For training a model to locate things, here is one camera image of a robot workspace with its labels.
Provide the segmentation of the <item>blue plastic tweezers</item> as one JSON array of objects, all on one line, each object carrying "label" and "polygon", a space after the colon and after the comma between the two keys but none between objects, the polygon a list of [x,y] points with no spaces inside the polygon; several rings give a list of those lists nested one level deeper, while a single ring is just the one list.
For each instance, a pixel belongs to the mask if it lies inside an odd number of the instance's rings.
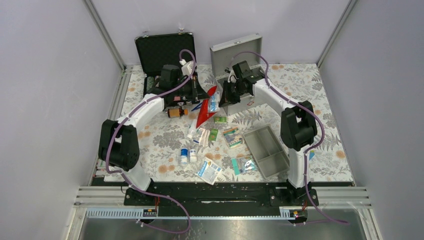
[{"label": "blue plastic tweezers", "polygon": [[191,111],[193,112],[193,111],[196,111],[196,110],[198,110],[198,109],[200,109],[201,107],[202,107],[202,105],[203,105],[203,103],[202,102],[200,102],[199,104],[197,104]]}]

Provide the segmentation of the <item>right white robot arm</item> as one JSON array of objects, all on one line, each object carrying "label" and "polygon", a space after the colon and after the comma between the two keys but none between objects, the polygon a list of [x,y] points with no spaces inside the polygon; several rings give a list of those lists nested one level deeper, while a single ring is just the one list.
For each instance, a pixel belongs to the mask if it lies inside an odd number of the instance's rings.
[{"label": "right white robot arm", "polygon": [[294,187],[287,191],[287,201],[301,205],[307,194],[303,187],[310,182],[308,154],[318,134],[317,120],[309,101],[295,101],[278,89],[260,69],[252,69],[246,61],[225,69],[227,79],[222,83],[221,107],[240,103],[240,97],[250,94],[269,105],[280,115],[280,137],[288,148],[288,182]]}]

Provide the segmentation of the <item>blue white wipes pack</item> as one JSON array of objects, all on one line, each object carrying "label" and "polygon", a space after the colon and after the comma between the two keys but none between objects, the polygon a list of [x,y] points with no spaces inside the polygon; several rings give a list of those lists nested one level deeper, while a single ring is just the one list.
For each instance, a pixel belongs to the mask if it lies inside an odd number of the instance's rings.
[{"label": "blue white wipes pack", "polygon": [[221,93],[216,91],[208,100],[208,112],[217,113],[220,110],[219,104],[221,99]]}]

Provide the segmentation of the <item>white gauze sachet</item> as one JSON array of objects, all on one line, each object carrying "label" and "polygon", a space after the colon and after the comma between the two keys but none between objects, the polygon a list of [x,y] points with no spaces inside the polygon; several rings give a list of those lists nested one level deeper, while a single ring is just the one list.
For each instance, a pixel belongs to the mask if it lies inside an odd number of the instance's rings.
[{"label": "white gauze sachet", "polygon": [[205,183],[213,186],[222,171],[223,169],[217,163],[215,163],[212,159],[205,157],[200,169],[195,173],[195,175]]}]

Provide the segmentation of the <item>grey plastic divider tray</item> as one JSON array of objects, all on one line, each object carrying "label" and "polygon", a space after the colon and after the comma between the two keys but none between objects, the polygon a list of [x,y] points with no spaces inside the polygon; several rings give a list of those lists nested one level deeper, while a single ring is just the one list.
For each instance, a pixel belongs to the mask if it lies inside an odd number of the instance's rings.
[{"label": "grey plastic divider tray", "polygon": [[269,124],[244,133],[243,138],[264,179],[289,171],[289,157]]}]

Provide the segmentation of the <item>green small box lower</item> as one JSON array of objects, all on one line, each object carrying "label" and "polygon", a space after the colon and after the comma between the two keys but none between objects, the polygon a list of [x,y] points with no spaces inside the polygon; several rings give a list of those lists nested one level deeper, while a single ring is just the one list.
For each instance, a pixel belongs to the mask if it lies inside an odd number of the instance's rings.
[{"label": "green small box lower", "polygon": [[212,128],[212,129],[210,130],[209,135],[208,135],[208,141],[209,141],[209,142],[214,142],[214,141],[217,139],[218,132],[219,132],[219,130],[218,130],[218,129],[216,129],[216,128]]}]

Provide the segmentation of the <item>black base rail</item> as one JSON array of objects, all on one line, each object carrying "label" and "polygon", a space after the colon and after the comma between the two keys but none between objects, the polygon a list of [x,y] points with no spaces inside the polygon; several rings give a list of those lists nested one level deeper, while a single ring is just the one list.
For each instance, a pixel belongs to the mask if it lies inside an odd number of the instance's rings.
[{"label": "black base rail", "polygon": [[147,192],[128,188],[125,206],[151,206],[160,217],[276,217],[280,207],[302,210],[319,205],[311,186],[294,189],[286,182],[154,182]]}]

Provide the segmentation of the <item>green small box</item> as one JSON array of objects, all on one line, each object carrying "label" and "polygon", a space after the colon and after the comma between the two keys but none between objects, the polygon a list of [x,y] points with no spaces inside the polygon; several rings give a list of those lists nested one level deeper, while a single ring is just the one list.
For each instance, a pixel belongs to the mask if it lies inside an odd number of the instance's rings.
[{"label": "green small box", "polygon": [[219,132],[219,130],[218,130],[218,129],[216,129],[216,128],[212,128],[212,129],[210,130],[209,135],[208,135],[208,141],[209,141],[209,142],[214,142],[214,141],[217,139],[218,132]]},{"label": "green small box", "polygon": [[215,124],[227,124],[228,118],[226,116],[214,116],[213,121]]}]

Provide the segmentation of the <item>floral table mat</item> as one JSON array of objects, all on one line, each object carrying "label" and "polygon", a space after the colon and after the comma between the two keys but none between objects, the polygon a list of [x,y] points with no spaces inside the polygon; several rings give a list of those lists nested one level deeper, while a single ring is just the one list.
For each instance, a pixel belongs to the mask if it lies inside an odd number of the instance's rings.
[{"label": "floral table mat", "polygon": [[[309,176],[313,182],[352,182],[354,180],[343,143],[337,129],[335,117],[325,88],[315,64],[271,64],[268,77],[282,92],[298,101],[309,101],[314,113],[324,125],[324,137],[315,140],[320,145],[313,149]],[[140,149],[139,165],[155,182],[197,182],[195,175],[204,158],[209,158],[222,168],[220,182],[262,182],[264,178],[255,170],[235,175],[231,159],[250,155],[245,144],[229,148],[221,133],[206,147],[198,146],[187,139],[189,126],[198,117],[198,111],[188,115],[169,118],[164,112],[157,114],[138,134]],[[276,135],[280,133],[280,118],[267,104],[240,111],[227,116],[227,124],[215,124],[209,119],[203,124],[207,130],[220,132],[238,127],[242,134],[270,125]],[[180,164],[182,148],[197,151],[197,161]]]}]

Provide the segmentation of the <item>small white pill bottle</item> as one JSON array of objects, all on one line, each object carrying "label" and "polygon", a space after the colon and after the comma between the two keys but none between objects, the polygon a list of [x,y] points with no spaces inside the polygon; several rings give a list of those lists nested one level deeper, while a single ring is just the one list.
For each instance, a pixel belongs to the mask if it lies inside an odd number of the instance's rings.
[{"label": "small white pill bottle", "polygon": [[195,149],[190,149],[188,152],[189,161],[194,163],[198,160],[197,151]]}]

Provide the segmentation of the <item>amber medicine bottle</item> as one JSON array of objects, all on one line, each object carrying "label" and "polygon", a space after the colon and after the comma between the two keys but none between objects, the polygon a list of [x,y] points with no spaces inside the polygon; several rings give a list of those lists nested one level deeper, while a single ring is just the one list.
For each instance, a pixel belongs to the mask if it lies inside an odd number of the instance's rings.
[{"label": "amber medicine bottle", "polygon": [[169,118],[180,118],[182,116],[186,116],[189,114],[189,111],[184,108],[170,108],[167,111],[167,115]]}]

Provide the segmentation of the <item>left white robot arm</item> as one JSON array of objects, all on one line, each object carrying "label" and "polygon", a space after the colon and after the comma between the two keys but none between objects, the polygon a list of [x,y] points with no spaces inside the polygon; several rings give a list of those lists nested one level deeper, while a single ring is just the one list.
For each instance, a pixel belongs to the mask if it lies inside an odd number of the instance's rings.
[{"label": "left white robot arm", "polygon": [[101,125],[98,157],[105,162],[108,174],[121,174],[129,187],[137,190],[136,199],[144,206],[152,204],[155,192],[149,188],[151,177],[139,165],[140,148],[138,134],[154,116],[166,107],[166,99],[175,94],[196,72],[195,61],[189,61],[180,68],[185,73],[176,87],[161,93],[147,93],[141,102],[128,114],[117,120],[105,120]]}]

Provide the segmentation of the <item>red first aid pouch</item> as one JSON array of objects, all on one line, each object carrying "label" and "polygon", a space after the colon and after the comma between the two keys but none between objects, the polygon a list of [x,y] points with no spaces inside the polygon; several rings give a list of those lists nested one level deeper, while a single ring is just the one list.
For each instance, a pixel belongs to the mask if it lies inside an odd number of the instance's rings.
[{"label": "red first aid pouch", "polygon": [[210,101],[210,97],[216,92],[216,90],[217,90],[217,86],[213,86],[207,91],[209,98],[203,100],[201,104],[200,111],[196,121],[196,128],[199,128],[204,122],[206,122],[211,116],[215,114],[214,112],[212,112],[210,115],[209,101]]}]

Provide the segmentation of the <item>green small box upper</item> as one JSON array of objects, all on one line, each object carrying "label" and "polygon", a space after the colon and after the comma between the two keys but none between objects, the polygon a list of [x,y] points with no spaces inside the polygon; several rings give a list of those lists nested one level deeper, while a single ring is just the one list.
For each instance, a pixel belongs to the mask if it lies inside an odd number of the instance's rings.
[{"label": "green small box upper", "polygon": [[226,116],[214,116],[213,121],[215,124],[227,124],[228,118]]}]

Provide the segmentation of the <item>white blue pill bottle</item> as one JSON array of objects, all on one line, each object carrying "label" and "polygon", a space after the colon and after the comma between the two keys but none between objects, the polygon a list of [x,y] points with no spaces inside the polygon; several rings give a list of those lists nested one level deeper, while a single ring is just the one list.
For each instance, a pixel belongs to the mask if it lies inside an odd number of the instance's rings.
[{"label": "white blue pill bottle", "polygon": [[182,148],[180,150],[180,164],[186,165],[189,162],[189,150],[187,148]]}]

